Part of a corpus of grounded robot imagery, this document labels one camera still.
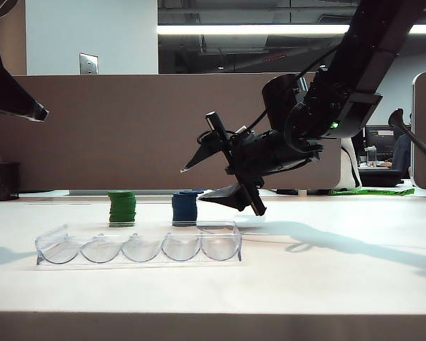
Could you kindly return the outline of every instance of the clear plastic tray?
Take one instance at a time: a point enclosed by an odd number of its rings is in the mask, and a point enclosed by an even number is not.
[[[37,265],[241,261],[234,222],[64,224],[35,240]]]

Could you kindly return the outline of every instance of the cable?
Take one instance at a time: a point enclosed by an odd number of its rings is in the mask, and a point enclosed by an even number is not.
[[[324,53],[323,55],[321,55],[320,57],[318,57],[318,59],[316,59],[311,64],[309,64],[302,72],[300,72],[298,75],[296,75],[295,78],[293,78],[293,80],[286,87],[284,87],[281,90],[281,92],[278,94],[278,96],[281,96],[286,91],[288,91],[290,88],[292,88],[292,86],[294,84],[296,84],[296,82],[301,77],[303,77],[306,74],[306,72],[308,72],[309,70],[311,70],[318,62],[322,61],[324,58],[326,58],[329,55],[331,55],[334,51],[336,51],[336,49],[338,47],[339,47],[339,45],[334,46],[332,49],[328,50],[326,53]],[[251,133],[251,129],[253,127],[255,127],[257,125],[257,123],[259,123],[262,120],[262,118],[265,117],[266,114],[267,114],[267,109],[265,108],[265,110],[263,110],[262,114],[260,114],[260,116],[248,128],[246,128],[246,131],[248,132],[248,134]]]

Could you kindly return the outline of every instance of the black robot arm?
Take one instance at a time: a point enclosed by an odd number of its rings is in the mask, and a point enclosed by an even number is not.
[[[218,151],[226,156],[226,172],[238,183],[200,200],[265,213],[258,196],[263,176],[319,160],[320,138],[355,135],[381,100],[377,87],[426,7],[426,0],[362,0],[329,68],[317,71],[304,101],[297,103],[297,77],[282,75],[262,90],[271,129],[227,133],[217,113],[206,116],[211,131],[197,139],[200,147],[182,171]]]

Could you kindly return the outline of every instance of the fluorescent light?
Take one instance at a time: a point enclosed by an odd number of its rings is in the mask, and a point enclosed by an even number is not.
[[[158,34],[186,36],[237,36],[237,35],[341,35],[349,25],[159,25]],[[426,34],[426,25],[414,25],[412,34]]]
[[[414,25],[410,30],[411,34],[426,34],[426,25]]]

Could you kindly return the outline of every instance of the computer monitor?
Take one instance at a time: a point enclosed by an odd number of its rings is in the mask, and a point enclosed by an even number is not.
[[[399,134],[399,129],[391,126],[366,126],[365,144],[377,148],[377,159],[384,161],[393,157],[395,149],[395,135]]]

